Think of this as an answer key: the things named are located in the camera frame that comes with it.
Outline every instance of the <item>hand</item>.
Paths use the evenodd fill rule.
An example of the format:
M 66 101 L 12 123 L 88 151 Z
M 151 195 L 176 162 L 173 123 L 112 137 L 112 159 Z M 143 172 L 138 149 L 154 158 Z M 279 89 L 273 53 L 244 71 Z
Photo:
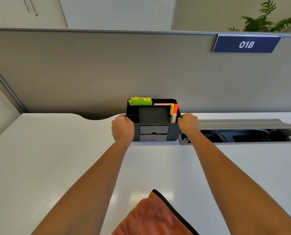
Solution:
M 193 133 L 200 133 L 198 117 L 192 115 L 191 113 L 187 113 L 182 116 L 182 118 L 178 118 L 178 126 L 184 134 L 189 136 Z
M 115 141 L 125 140 L 129 143 L 132 142 L 134 136 L 134 124 L 126 117 L 125 114 L 121 114 L 112 121 L 112 135 Z

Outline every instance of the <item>blue sign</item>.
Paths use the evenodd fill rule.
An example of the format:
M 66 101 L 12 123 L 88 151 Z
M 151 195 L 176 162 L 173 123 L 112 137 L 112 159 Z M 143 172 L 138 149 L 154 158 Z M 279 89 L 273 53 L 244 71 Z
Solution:
M 219 53 L 272 53 L 281 37 L 218 35 L 213 52 Z

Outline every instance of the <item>black cloth trim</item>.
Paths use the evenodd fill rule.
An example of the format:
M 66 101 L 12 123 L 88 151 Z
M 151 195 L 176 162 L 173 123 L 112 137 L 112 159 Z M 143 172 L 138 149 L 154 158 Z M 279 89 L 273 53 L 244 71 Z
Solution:
M 173 206 L 171 206 L 171 204 L 167 201 L 167 199 L 161 194 L 159 193 L 156 189 L 152 190 L 153 193 L 155 193 L 163 202 L 164 204 L 167 205 L 167 207 L 171 210 L 171 212 L 180 220 L 180 222 L 183 223 L 183 225 L 185 225 L 187 227 L 187 229 L 189 229 L 189 231 L 193 234 L 193 235 L 199 235 L 198 232 L 190 225 L 190 223 L 188 223 L 175 209 Z

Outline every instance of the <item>red marker cap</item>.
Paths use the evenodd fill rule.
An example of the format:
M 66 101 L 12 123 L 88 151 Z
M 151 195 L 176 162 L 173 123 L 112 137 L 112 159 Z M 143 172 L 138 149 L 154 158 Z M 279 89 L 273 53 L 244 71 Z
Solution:
M 175 104 L 173 114 L 177 114 L 178 113 L 178 106 L 179 106 L 178 104 Z

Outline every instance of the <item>desk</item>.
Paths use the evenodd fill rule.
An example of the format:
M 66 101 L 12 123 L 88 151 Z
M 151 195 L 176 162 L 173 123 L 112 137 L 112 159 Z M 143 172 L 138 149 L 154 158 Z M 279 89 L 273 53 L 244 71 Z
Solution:
M 291 113 L 197 113 L 200 119 L 279 118 Z M 22 114 L 0 135 L 0 234 L 30 234 L 114 142 L 111 121 Z M 291 143 L 218 145 L 291 215 Z M 229 234 L 192 146 L 133 142 L 101 234 L 110 234 L 152 189 L 201 234 Z

